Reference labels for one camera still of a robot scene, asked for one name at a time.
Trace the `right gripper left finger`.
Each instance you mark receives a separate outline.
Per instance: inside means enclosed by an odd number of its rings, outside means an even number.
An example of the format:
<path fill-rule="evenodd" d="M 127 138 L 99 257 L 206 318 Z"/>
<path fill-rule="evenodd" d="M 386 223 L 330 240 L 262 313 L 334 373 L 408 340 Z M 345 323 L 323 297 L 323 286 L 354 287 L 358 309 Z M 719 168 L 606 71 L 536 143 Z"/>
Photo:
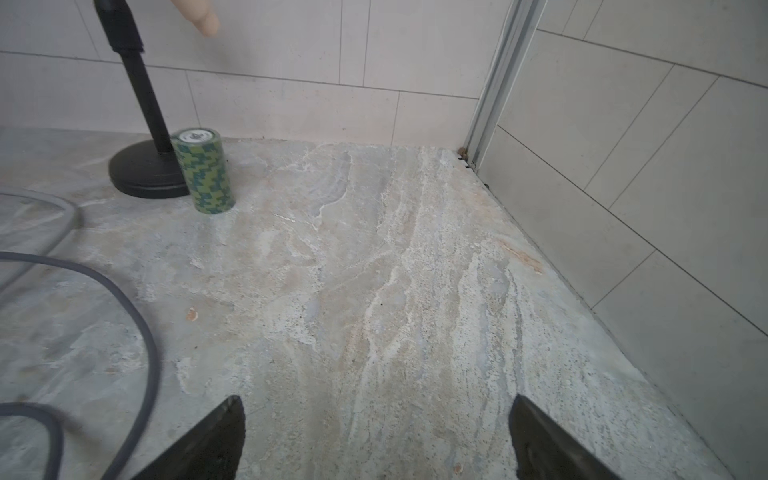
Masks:
<path fill-rule="evenodd" d="M 235 479 L 245 420 L 241 398 L 227 397 L 134 479 Z"/>

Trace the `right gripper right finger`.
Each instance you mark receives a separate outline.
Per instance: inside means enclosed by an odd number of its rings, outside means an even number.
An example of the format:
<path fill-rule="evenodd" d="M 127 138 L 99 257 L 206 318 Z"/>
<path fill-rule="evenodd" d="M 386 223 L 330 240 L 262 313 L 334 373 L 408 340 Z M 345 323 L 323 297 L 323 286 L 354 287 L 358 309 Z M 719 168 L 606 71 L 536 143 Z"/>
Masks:
<path fill-rule="evenodd" d="M 518 479 L 620 479 L 524 395 L 515 396 L 508 425 Z"/>

